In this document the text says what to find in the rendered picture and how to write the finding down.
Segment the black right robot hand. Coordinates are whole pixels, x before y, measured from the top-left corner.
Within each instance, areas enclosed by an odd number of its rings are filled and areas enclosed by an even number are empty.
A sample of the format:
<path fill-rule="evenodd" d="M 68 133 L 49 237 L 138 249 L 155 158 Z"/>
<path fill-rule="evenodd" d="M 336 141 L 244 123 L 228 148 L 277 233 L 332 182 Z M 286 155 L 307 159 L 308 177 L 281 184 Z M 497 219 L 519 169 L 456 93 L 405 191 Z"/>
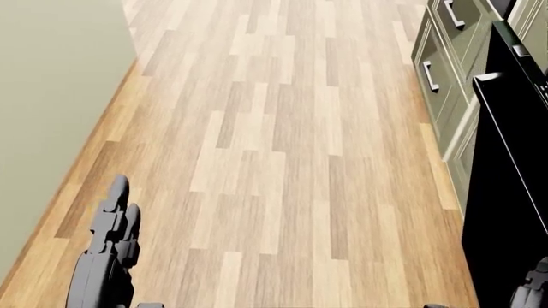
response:
<path fill-rule="evenodd" d="M 514 292 L 510 308 L 548 308 L 548 257 L 542 258 Z"/>

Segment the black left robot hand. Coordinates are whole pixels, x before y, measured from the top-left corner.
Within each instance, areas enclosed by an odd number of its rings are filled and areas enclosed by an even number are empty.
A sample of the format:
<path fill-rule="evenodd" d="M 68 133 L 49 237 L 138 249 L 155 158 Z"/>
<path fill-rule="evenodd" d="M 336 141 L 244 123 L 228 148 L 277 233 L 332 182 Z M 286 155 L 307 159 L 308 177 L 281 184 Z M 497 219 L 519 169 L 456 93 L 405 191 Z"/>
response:
<path fill-rule="evenodd" d="M 130 308 L 134 286 L 129 270 L 140 255 L 140 208 L 128 202 L 129 181 L 118 175 L 99 202 L 90 246 L 79 256 L 65 308 Z"/>

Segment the black dishwasher door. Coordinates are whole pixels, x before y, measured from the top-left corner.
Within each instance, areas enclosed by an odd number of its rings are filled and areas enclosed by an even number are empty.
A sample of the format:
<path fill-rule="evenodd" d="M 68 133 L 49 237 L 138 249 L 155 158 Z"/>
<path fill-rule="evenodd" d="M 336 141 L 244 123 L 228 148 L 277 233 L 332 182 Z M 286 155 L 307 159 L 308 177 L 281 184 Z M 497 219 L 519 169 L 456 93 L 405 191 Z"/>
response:
<path fill-rule="evenodd" d="M 492 81 L 480 101 L 462 246 L 480 308 L 510 308 L 548 257 L 548 109 L 515 102 Z"/>

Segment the black dishwasher body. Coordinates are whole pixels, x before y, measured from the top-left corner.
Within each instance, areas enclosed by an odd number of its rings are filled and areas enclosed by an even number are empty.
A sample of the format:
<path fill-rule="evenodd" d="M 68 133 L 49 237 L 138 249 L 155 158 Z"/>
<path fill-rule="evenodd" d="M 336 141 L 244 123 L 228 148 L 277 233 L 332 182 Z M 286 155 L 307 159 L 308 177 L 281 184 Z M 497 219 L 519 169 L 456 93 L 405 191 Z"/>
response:
<path fill-rule="evenodd" d="M 515 102 L 530 100 L 548 109 L 548 76 L 545 76 L 532 56 L 519 58 L 512 46 L 522 44 L 506 21 L 491 24 L 491 37 L 485 71 L 503 74 L 497 79 L 504 96 Z"/>

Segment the green drawer cabinet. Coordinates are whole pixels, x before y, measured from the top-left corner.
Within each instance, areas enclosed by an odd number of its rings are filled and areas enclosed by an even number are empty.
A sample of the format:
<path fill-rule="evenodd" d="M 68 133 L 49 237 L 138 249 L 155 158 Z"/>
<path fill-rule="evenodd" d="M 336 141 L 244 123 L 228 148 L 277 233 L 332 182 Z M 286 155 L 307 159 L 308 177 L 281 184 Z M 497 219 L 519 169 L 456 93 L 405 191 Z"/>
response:
<path fill-rule="evenodd" d="M 456 199 L 466 207 L 480 105 L 472 78 L 483 74 L 491 23 L 500 20 L 491 0 L 454 0 L 466 25 L 455 28 L 444 0 L 427 0 L 411 59 L 431 120 L 438 150 L 449 171 Z M 422 63 L 430 61 L 437 93 L 427 84 Z"/>

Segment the green cabinet panel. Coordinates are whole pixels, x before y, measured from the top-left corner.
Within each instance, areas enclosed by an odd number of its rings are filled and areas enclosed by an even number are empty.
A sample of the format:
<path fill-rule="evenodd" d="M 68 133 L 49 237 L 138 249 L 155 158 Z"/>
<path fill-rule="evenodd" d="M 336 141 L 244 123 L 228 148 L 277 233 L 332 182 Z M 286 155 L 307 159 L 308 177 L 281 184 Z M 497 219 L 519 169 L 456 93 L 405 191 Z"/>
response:
<path fill-rule="evenodd" d="M 548 75 L 548 0 L 516 0 L 508 22 L 544 75 Z"/>

